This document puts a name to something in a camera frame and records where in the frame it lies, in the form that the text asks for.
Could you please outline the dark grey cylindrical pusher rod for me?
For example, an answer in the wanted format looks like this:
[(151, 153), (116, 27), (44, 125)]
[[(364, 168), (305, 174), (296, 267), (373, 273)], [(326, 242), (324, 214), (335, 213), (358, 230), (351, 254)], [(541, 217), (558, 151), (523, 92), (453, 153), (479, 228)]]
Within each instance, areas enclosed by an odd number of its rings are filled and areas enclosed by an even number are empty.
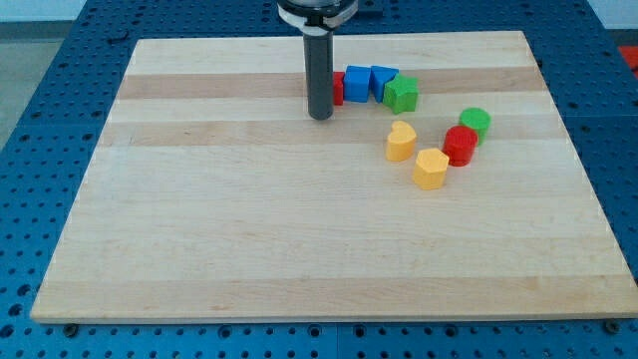
[(308, 114), (323, 121), (333, 114), (333, 33), (303, 36)]

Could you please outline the black white robot end flange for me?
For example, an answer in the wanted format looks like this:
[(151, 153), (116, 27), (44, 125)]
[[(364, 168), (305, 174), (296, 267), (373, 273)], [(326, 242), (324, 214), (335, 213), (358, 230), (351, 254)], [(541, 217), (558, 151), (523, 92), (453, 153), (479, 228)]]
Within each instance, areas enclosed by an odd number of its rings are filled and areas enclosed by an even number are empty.
[(357, 0), (277, 0), (279, 17), (304, 35), (335, 31), (358, 11)]

